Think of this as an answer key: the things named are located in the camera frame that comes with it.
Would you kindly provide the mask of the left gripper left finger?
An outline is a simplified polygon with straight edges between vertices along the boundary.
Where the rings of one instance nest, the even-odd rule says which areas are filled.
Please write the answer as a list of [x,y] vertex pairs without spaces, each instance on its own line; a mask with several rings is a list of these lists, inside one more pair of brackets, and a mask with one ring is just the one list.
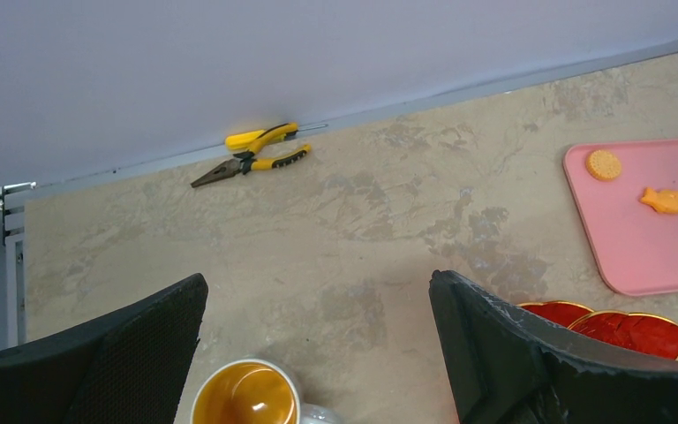
[[199,341],[207,282],[0,351],[0,423],[171,423]]

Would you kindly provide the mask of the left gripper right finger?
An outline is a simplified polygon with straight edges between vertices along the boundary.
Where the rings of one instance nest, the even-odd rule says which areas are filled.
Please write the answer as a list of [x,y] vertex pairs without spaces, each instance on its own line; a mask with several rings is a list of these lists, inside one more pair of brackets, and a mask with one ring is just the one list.
[[678,423],[678,361],[577,334],[435,271],[429,298],[462,423]]

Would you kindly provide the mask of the red three-tier cake stand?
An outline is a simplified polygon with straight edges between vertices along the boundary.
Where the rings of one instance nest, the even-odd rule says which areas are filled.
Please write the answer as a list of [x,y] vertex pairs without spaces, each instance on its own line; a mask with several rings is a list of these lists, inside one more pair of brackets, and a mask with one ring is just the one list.
[[603,343],[678,361],[678,323],[666,317],[615,310],[594,311],[562,300],[526,302],[520,307]]

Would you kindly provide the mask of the pink serving tray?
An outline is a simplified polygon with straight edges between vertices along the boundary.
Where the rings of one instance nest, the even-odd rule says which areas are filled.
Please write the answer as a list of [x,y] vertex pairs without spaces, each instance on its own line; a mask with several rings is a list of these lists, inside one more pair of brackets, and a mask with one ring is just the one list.
[[[613,181],[587,170],[589,154],[601,148],[621,162]],[[575,145],[563,168],[604,282],[629,296],[678,292],[678,214],[640,201],[647,187],[678,191],[678,139]]]

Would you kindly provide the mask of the round orange cookie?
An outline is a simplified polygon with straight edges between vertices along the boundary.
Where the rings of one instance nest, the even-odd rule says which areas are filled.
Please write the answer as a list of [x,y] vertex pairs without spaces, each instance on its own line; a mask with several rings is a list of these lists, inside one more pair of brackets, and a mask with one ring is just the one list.
[[585,167],[599,181],[613,181],[622,174],[622,162],[618,156],[605,149],[590,152],[586,157]]

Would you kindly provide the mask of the orange duck pastry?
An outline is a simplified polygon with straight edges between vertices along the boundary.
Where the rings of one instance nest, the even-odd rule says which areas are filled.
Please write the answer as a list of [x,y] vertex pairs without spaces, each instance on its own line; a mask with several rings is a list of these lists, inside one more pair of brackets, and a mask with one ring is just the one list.
[[659,214],[678,215],[678,191],[676,190],[655,191],[646,187],[639,201],[653,208]]

